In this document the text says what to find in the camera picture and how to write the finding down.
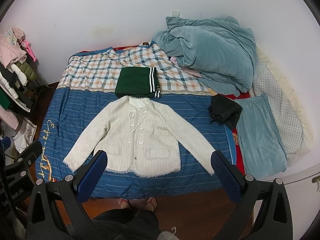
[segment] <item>jacket sleeve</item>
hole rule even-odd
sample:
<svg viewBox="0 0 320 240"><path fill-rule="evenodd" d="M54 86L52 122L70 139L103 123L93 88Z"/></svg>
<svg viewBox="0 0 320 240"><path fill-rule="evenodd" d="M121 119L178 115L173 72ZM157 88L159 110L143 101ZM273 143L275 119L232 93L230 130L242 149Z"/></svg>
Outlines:
<svg viewBox="0 0 320 240"><path fill-rule="evenodd" d="M28 83L27 76L18 68L17 65L15 65L14 63L11 63L7 66L7 69L12 73L15 72L17 74L18 79L20 80L22 86L27 85Z"/></svg>
<svg viewBox="0 0 320 240"><path fill-rule="evenodd" d="M65 163L72 172L75 172L86 161L90 153L94 150L102 137L108 132L109 115L112 103L109 103L102 111L89 123L79 136L78 140L64 158Z"/></svg>
<svg viewBox="0 0 320 240"><path fill-rule="evenodd" d="M214 174L211 154L215 149L189 122L167 105L161 106L161 114L172 135L185 147L209 174Z"/></svg>
<svg viewBox="0 0 320 240"><path fill-rule="evenodd" d="M0 72L0 82L9 91L10 95L12 95L12 97L14 99L18 99L19 98L19 96L16 93L16 91L12 87L10 87L9 82L2 76L1 72Z"/></svg>

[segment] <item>plaid bedsheet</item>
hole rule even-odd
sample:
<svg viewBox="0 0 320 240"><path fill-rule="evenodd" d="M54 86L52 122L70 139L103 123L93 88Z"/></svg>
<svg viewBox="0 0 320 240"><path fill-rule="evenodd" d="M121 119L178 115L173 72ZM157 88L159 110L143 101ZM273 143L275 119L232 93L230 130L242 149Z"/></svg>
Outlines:
<svg viewBox="0 0 320 240"><path fill-rule="evenodd" d="M162 94L211 95L197 78L177 68L154 42L126 50L110 47L77 53L69 59L58 88L114 92L121 69L130 66L156 67Z"/></svg>

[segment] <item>pink toy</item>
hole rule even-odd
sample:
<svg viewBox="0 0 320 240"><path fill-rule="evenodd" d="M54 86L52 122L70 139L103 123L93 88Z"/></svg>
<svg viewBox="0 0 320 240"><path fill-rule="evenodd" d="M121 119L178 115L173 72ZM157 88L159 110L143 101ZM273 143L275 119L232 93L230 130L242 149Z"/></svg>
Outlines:
<svg viewBox="0 0 320 240"><path fill-rule="evenodd" d="M26 49L26 51L28 52L28 54L33 58L33 62L35 62L37 59L35 57L35 55L33 54L31 47L30 47L30 42L24 40L23 42L21 42L21 46L24 47Z"/></svg>

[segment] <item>black pants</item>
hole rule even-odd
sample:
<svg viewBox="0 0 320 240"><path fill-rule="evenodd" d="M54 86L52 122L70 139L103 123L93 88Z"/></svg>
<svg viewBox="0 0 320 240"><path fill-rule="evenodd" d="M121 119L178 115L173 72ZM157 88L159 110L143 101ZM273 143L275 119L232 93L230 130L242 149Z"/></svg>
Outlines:
<svg viewBox="0 0 320 240"><path fill-rule="evenodd" d="M94 220L114 221L141 228L155 235L159 235L161 233L156 215L148 210L143 210L138 213L137 216L134 216L134 212L129 208L112 209L98 215Z"/></svg>

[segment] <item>white tweed jacket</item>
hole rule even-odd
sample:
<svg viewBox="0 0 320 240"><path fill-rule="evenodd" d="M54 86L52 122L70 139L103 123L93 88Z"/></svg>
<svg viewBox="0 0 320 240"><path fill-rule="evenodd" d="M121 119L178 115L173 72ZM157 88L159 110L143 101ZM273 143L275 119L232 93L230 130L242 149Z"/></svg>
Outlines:
<svg viewBox="0 0 320 240"><path fill-rule="evenodd" d="M155 177L180 170L178 141L214 173L210 158L215 149L196 128L167 105L125 96L90 122L63 162L75 171L93 150L103 150L106 170Z"/></svg>

